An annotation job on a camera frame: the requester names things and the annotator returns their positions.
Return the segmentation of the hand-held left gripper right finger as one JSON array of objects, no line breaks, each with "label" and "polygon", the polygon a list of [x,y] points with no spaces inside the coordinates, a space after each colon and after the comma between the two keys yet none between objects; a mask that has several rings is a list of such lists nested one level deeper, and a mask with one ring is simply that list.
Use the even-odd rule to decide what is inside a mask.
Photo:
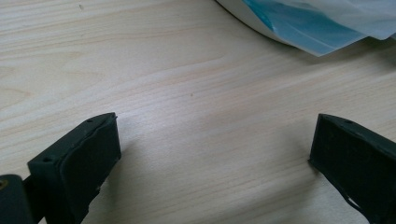
[{"label": "hand-held left gripper right finger", "polygon": [[309,163],[370,224],[396,224],[396,143],[349,119],[320,114]]}]

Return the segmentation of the translucent white plastic bin bag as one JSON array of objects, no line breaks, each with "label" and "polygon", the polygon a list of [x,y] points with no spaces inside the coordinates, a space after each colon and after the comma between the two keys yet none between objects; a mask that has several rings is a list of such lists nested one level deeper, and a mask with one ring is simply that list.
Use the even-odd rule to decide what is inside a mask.
[{"label": "translucent white plastic bin bag", "polygon": [[322,56],[372,37],[396,39],[396,0],[243,0],[283,42]]}]

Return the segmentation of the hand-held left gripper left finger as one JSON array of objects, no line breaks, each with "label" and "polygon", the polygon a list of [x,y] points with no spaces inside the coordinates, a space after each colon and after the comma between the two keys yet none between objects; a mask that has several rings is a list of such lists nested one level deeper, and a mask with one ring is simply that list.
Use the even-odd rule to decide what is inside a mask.
[{"label": "hand-held left gripper left finger", "polygon": [[120,158],[115,113],[80,123],[28,162],[34,220],[80,224]]}]

